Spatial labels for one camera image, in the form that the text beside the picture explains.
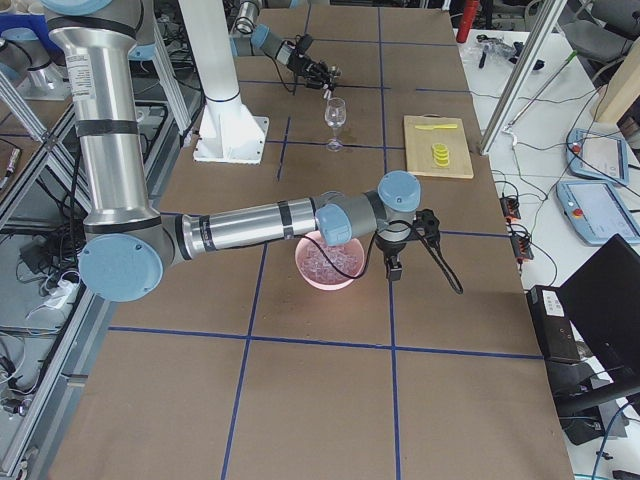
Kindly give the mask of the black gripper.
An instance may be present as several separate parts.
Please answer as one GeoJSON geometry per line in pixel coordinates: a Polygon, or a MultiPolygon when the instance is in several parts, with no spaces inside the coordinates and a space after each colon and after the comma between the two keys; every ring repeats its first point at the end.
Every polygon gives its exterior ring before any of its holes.
{"type": "Polygon", "coordinates": [[[390,281],[401,279],[403,266],[397,256],[413,239],[410,227],[389,227],[376,233],[375,244],[384,256],[386,277],[390,281]]]}
{"type": "Polygon", "coordinates": [[[309,55],[299,56],[295,49],[289,56],[287,68],[296,76],[305,80],[305,87],[322,93],[334,91],[336,67],[324,61],[314,61],[309,55]]]}

